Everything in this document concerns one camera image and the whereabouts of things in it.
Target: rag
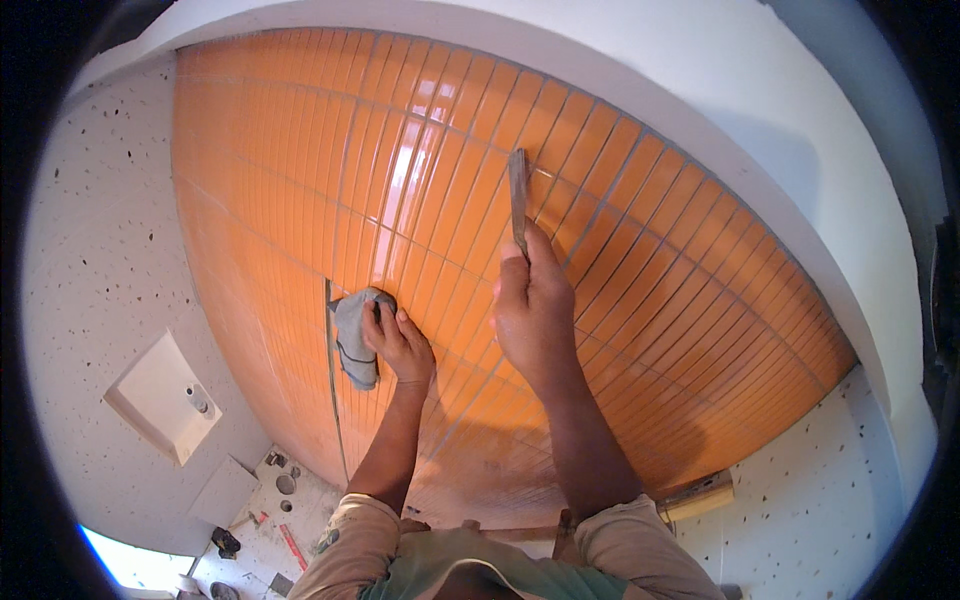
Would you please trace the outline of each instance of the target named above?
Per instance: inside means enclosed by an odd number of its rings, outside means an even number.
[[[344,296],[330,303],[333,322],[337,325],[337,350],[340,366],[347,372],[353,387],[368,392],[376,386],[380,373],[376,369],[376,352],[363,343],[363,303],[384,302],[396,314],[396,299],[375,287]],[[380,305],[373,306],[373,316],[380,322]]]

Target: forearm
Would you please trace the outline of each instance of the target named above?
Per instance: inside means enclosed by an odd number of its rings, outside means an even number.
[[[370,449],[347,485],[347,493],[373,496],[401,514],[417,463],[420,414],[426,395],[424,385],[396,385]]]
[[[550,426],[553,462],[579,519],[632,502],[642,485],[590,392],[579,364],[535,386]]]

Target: speckled white tile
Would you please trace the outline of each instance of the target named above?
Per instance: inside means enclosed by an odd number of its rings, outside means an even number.
[[[852,597],[904,517],[890,435],[860,367],[732,475],[733,504],[679,521],[678,539],[714,581],[755,600]]]
[[[165,55],[60,116],[28,221],[22,299],[43,439],[81,523],[198,556],[212,526],[187,516],[190,504],[227,455],[252,468],[270,441],[194,296],[170,171],[174,69]],[[102,402],[167,326],[224,412],[182,468]]]

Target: drain hole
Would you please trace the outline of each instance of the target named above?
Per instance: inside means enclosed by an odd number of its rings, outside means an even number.
[[[283,473],[276,479],[276,488],[283,495],[290,495],[297,490],[297,480],[290,475]]]

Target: glossy ceramic tile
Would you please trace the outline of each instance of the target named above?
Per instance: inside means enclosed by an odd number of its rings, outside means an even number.
[[[348,384],[328,288],[390,291],[433,343],[437,393],[409,500],[420,518],[528,527],[563,506],[542,409],[487,325],[516,147],[533,167],[527,212],[576,290],[589,385],[651,487],[742,460],[856,360],[803,270],[722,181],[541,73],[427,39],[286,30],[181,50],[176,99],[197,289],[279,444],[343,485],[396,381],[381,365],[376,390]]]

